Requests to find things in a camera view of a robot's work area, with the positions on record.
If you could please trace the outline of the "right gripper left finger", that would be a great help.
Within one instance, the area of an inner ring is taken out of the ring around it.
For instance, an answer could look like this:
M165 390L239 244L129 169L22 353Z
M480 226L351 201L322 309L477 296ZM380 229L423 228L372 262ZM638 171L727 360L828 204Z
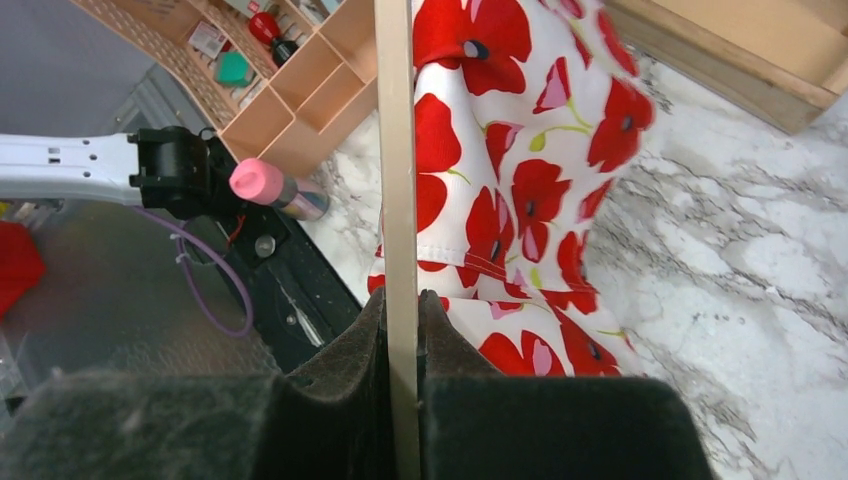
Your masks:
M384 294L287 375L65 376L18 411L5 479L387 479Z

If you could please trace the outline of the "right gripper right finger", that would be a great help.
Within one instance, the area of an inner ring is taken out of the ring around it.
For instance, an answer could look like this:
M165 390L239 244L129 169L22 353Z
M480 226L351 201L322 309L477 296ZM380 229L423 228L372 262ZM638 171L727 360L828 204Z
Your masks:
M645 378L508 377L419 303L422 474L427 479L709 479L692 415Z

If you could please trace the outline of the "red poppy print cloth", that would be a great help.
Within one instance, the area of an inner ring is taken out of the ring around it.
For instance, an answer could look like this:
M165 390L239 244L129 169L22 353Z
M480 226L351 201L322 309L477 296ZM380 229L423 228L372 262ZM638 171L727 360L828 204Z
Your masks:
M417 275L508 375L636 376L583 271L654 119L600 1L416 1Z

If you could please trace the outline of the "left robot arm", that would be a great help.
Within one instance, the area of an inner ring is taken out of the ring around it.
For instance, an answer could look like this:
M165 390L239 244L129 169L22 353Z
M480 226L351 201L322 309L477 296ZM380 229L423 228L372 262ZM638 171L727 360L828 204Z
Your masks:
M164 209L179 220L229 217L241 200L220 141L181 126L63 138L1 137L4 200L90 200Z

